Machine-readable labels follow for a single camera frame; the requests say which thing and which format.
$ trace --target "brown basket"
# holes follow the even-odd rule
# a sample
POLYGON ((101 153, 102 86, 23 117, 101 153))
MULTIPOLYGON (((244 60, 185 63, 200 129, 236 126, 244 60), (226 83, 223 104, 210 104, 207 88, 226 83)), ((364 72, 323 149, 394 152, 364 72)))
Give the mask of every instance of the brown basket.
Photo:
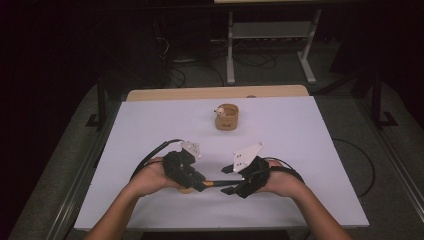
POLYGON ((216 116, 215 126, 219 130, 231 131, 237 128, 239 109, 234 104, 222 104, 225 116, 216 116))

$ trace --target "forearm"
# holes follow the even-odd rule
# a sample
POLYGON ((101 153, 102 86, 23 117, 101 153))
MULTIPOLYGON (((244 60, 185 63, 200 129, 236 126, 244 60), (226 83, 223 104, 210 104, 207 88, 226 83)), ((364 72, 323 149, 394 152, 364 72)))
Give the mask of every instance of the forearm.
POLYGON ((351 239, 308 187, 302 188, 293 200, 316 239, 351 239))
POLYGON ((138 201, 124 188, 85 239, 121 239, 138 201))

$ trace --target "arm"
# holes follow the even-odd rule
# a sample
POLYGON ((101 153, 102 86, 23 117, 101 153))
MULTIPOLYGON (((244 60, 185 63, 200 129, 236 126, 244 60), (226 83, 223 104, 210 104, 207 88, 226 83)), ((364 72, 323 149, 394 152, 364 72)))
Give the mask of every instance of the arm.
MULTIPOLYGON (((278 161, 269 161, 269 163, 270 166, 281 165, 278 161)), ((284 172, 272 172, 267 184, 259 191, 292 198, 316 239, 351 239, 315 194, 292 175, 284 172)))
POLYGON ((165 176, 161 160, 150 160, 151 164, 134 176, 85 239, 121 239, 139 198, 165 187, 179 187, 165 176))

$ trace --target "white triangular bracket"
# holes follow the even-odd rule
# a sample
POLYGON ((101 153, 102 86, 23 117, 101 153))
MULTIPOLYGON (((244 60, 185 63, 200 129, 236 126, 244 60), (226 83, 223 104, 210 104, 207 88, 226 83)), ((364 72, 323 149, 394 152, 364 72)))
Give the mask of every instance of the white triangular bracket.
POLYGON ((258 155, 258 153, 262 150, 264 146, 264 142, 260 142, 253 146, 244 148, 234 153, 233 158, 233 171, 239 172, 245 168, 247 168, 258 155))
POLYGON ((180 142, 180 145, 183 149, 193 155, 196 160, 202 157, 202 155, 200 154, 199 144, 191 142, 180 142))

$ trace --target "white table surface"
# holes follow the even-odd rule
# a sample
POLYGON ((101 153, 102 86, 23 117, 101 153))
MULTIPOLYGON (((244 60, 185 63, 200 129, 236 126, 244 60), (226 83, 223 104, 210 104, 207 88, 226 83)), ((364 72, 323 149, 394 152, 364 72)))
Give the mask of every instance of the white table surface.
MULTIPOLYGON (((127 184, 139 162, 165 141, 200 144, 192 166, 208 180, 240 179, 224 174, 233 152, 263 141, 261 157, 288 162, 323 205, 345 227, 368 226, 313 97, 232 98, 124 102, 75 223, 91 229, 127 184), (239 109, 238 128, 220 131, 214 109, 239 109)), ((157 156, 177 150, 171 144, 157 156)), ((128 229, 142 231, 284 229, 306 226, 291 199, 259 193, 242 199, 220 188, 181 194, 163 189, 138 201, 128 229)))

